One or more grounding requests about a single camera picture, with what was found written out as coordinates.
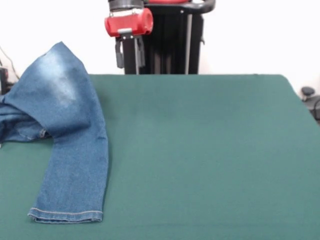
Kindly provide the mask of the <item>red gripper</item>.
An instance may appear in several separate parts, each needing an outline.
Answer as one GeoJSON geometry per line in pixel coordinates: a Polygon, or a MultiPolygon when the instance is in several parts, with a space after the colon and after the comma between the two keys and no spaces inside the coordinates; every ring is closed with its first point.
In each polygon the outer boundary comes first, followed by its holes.
{"type": "Polygon", "coordinates": [[[115,38],[115,55],[118,68],[124,68],[124,57],[121,52],[122,40],[120,36],[131,34],[135,38],[136,67],[145,66],[145,48],[143,37],[153,30],[153,15],[148,8],[138,9],[127,15],[109,16],[104,19],[105,29],[110,37],[115,38]]]}

